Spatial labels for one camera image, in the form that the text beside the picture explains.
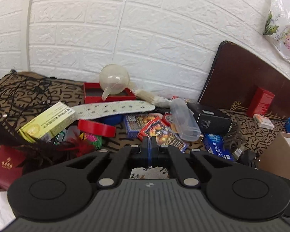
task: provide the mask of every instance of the dark brown board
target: dark brown board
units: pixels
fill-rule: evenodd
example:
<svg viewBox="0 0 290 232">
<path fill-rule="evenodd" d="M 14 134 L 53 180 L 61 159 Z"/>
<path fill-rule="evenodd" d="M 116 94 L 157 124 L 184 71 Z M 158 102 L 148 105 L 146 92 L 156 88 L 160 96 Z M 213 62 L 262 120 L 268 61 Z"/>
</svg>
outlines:
<svg viewBox="0 0 290 232">
<path fill-rule="evenodd" d="M 243 112 L 257 87 L 275 94 L 267 117 L 290 117 L 290 80 L 248 50 L 224 41 L 219 45 L 199 103 Z"/>
</svg>

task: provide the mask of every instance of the red booklet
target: red booklet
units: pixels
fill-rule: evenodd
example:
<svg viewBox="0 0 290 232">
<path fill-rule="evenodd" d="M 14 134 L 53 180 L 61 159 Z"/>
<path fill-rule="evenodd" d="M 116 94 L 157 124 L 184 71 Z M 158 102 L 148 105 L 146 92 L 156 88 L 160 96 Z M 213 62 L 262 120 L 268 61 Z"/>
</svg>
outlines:
<svg viewBox="0 0 290 232">
<path fill-rule="evenodd" d="M 145 136 L 156 136 L 158 145 L 175 146 L 181 152 L 184 152 L 188 146 L 159 117 L 148 122 L 138 133 L 138 138 L 140 140 L 143 140 Z"/>
<path fill-rule="evenodd" d="M 0 188 L 7 190 L 9 186 L 22 176 L 22 167 L 17 167 L 26 158 L 25 153 L 14 148 L 0 147 Z"/>
</svg>

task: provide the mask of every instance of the small red box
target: small red box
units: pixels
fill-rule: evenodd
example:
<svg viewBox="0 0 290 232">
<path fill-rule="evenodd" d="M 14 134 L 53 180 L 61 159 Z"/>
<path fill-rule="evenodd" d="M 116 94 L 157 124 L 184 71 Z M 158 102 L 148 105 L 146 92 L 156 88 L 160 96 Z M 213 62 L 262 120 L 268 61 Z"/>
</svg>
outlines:
<svg viewBox="0 0 290 232">
<path fill-rule="evenodd" d="M 119 94 L 109 95 L 105 101 L 101 98 L 102 93 L 103 91 L 99 83 L 84 83 L 85 104 L 136 99 L 135 95 L 128 88 Z"/>
<path fill-rule="evenodd" d="M 247 109 L 246 114 L 252 118 L 255 114 L 264 115 L 270 107 L 274 94 L 268 90 L 257 88 L 256 93 Z"/>
</svg>

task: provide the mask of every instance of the clear plastic case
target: clear plastic case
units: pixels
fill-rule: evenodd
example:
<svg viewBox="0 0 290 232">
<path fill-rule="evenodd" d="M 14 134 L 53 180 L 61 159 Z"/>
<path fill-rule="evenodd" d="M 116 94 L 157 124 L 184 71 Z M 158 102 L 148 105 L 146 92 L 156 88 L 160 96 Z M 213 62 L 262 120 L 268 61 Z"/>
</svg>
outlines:
<svg viewBox="0 0 290 232">
<path fill-rule="evenodd" d="M 182 99 L 173 99 L 170 108 L 180 138 L 186 141 L 198 140 L 201 131 L 186 103 Z"/>
</svg>

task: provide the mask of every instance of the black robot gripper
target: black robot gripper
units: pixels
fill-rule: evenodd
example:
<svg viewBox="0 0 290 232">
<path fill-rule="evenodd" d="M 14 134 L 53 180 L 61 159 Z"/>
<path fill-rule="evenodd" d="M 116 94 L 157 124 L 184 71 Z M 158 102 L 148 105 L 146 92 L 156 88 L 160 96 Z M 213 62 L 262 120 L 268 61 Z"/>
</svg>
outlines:
<svg viewBox="0 0 290 232">
<path fill-rule="evenodd" d="M 170 179 L 129 179 L 149 166 L 167 168 Z M 199 149 L 158 146 L 155 137 L 24 175 L 8 201 L 17 219 L 5 231 L 136 231 L 139 223 L 143 231 L 290 231 L 290 180 Z"/>
</svg>

